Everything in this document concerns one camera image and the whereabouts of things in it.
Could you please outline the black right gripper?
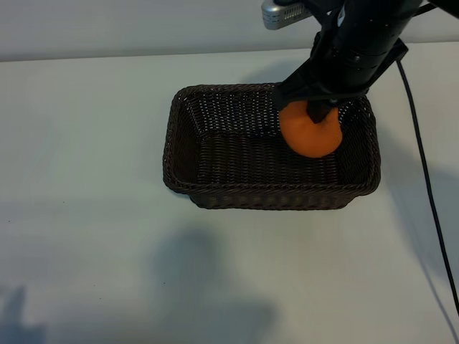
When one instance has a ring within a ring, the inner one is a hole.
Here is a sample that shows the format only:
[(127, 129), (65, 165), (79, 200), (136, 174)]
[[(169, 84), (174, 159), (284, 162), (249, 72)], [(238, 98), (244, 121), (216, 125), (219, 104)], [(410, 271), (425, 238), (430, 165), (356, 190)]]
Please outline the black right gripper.
[(317, 33), (310, 57), (289, 77), (275, 87), (275, 105), (309, 100), (307, 114), (314, 124), (322, 122), (331, 111), (330, 105), (363, 95), (368, 80), (358, 80), (361, 72), (344, 59), (335, 45), (339, 27), (336, 21), (325, 21)]

